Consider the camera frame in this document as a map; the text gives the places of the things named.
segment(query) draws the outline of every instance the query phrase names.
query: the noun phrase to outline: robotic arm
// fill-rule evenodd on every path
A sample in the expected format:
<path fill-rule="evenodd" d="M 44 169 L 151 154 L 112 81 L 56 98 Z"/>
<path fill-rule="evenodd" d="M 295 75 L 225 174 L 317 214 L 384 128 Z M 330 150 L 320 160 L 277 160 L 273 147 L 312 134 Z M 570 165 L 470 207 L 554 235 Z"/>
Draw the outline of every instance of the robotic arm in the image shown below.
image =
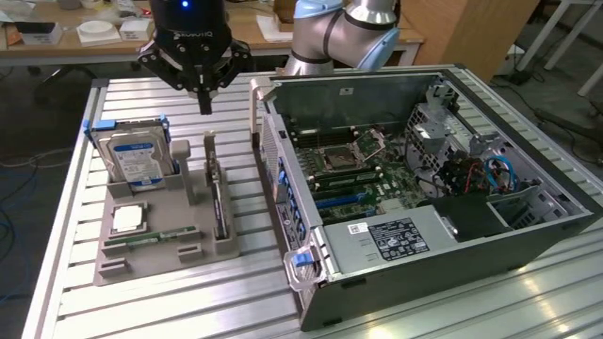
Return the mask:
<path fill-rule="evenodd" d="M 232 38 L 224 2 L 151 0 L 151 9 L 156 31 L 139 62 L 197 98 L 201 114 L 211 114 L 217 88 L 252 62 L 248 45 Z M 331 73 L 334 59 L 366 71 L 386 64 L 399 37 L 399 0 L 354 0 L 346 9 L 342 0 L 299 0 L 293 17 L 284 75 Z"/>
<path fill-rule="evenodd" d="M 217 88 L 251 64 L 248 45 L 232 38 L 223 0 L 151 0 L 156 31 L 139 62 L 211 114 Z M 229 49 L 231 57 L 223 60 Z"/>
<path fill-rule="evenodd" d="M 354 0 L 346 9 L 342 0 L 297 0 L 284 75 L 331 73 L 332 60 L 378 70 L 398 44 L 399 16 L 399 0 Z"/>

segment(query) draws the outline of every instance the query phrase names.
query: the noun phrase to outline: metal bracket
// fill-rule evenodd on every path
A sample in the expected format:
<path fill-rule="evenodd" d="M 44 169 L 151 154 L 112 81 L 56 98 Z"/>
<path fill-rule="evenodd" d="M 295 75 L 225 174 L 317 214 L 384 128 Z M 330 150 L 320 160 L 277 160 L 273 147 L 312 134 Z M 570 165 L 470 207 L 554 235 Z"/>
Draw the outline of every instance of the metal bracket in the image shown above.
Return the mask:
<path fill-rule="evenodd" d="M 275 87 L 272 86 L 269 77 L 253 78 L 248 83 L 252 88 L 248 92 L 248 103 L 251 105 L 248 127 L 252 134 L 255 134 L 257 131 L 257 100 L 269 100 L 275 95 Z"/>

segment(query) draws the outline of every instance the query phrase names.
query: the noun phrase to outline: power supply label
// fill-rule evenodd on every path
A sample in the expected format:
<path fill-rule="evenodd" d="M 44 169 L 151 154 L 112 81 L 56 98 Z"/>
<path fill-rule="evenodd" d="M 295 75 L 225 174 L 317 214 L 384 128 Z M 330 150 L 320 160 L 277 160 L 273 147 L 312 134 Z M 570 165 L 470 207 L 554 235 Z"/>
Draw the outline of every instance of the power supply label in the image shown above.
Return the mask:
<path fill-rule="evenodd" d="M 430 250 L 411 218 L 368 226 L 380 256 L 387 261 Z"/>

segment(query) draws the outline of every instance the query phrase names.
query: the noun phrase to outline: barcode sticker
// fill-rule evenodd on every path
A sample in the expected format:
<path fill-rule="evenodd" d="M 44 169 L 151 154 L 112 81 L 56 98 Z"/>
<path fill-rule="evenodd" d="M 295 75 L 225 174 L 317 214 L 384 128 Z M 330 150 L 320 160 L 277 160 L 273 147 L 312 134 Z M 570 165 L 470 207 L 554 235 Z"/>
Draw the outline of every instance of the barcode sticker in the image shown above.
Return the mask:
<path fill-rule="evenodd" d="M 348 225 L 350 234 L 356 234 L 368 231 L 368 224 L 366 222 L 360 222 L 359 224 Z"/>

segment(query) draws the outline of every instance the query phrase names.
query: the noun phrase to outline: motherboard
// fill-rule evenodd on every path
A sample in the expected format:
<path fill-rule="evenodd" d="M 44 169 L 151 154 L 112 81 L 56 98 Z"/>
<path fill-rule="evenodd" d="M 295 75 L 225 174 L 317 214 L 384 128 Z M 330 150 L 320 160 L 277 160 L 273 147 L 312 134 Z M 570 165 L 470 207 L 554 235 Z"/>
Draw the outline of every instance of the motherboard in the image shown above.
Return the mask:
<path fill-rule="evenodd" d="M 324 225 L 411 209 L 426 200 L 395 127 L 350 126 L 328 133 L 291 130 Z"/>

